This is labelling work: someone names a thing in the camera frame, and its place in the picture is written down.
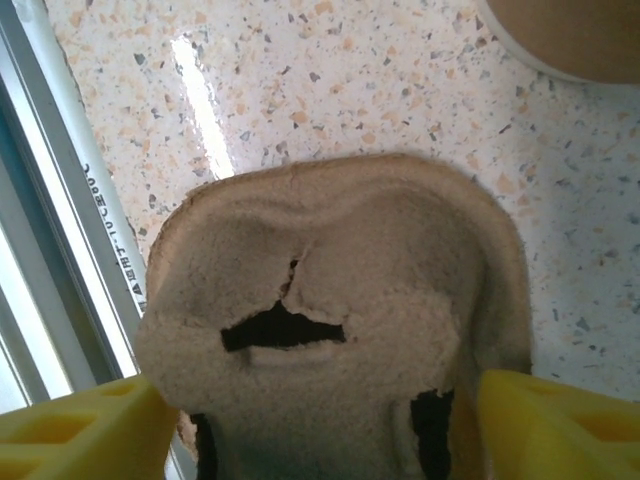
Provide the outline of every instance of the speckled countertop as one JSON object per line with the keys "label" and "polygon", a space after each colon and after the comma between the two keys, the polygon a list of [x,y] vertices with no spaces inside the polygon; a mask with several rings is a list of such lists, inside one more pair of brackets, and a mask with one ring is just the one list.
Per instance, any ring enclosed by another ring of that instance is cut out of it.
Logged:
{"label": "speckled countertop", "polygon": [[411,152],[526,243],[535,373],[640,400],[640,90],[552,80],[470,0],[48,0],[146,256],[191,188]]}

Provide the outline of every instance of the yellow plastic block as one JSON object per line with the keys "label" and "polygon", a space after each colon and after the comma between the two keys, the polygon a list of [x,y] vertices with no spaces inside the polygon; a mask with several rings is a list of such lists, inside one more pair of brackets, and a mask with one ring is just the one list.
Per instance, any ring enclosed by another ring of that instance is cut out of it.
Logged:
{"label": "yellow plastic block", "polygon": [[640,405],[490,370],[478,397],[497,480],[640,479]]}
{"label": "yellow plastic block", "polygon": [[0,416],[0,480],[161,480],[178,412],[141,375]]}

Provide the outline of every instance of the terrazzo countertop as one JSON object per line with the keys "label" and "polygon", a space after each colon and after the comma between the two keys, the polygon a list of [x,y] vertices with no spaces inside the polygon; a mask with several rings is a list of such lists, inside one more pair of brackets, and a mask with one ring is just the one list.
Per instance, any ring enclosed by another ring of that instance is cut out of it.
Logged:
{"label": "terrazzo countertop", "polygon": [[202,183],[410,152],[515,219],[535,373],[640,400],[640,90],[513,59],[470,0],[48,0],[146,256]]}

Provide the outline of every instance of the yellow plastic part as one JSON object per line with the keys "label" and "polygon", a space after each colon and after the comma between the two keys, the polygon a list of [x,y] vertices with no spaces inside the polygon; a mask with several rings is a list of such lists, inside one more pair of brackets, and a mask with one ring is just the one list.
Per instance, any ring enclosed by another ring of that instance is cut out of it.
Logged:
{"label": "yellow plastic part", "polygon": [[0,416],[0,480],[161,480],[178,412],[141,375]]}
{"label": "yellow plastic part", "polygon": [[640,479],[640,405],[490,370],[478,397],[497,480]]}

